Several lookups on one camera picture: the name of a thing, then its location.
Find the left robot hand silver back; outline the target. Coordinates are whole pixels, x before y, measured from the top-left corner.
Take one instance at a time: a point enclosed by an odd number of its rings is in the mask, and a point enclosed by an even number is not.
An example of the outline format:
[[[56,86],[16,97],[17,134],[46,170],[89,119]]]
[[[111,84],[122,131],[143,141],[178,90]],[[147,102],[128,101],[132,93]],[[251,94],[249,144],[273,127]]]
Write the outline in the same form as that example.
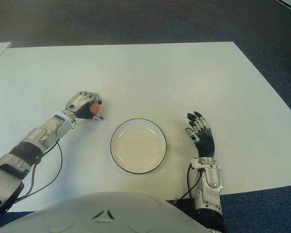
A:
[[[80,91],[67,102],[65,108],[76,118],[103,120],[103,117],[97,115],[101,104],[102,98],[98,93]]]

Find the right robot hand black palm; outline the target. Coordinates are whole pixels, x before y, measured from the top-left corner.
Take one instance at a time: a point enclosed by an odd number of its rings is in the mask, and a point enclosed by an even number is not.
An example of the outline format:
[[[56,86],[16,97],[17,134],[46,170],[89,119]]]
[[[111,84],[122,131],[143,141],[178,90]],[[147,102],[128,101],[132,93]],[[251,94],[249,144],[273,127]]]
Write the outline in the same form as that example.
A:
[[[207,120],[199,113],[188,113],[190,128],[186,128],[186,134],[193,140],[198,151],[198,157],[214,158],[215,143]]]

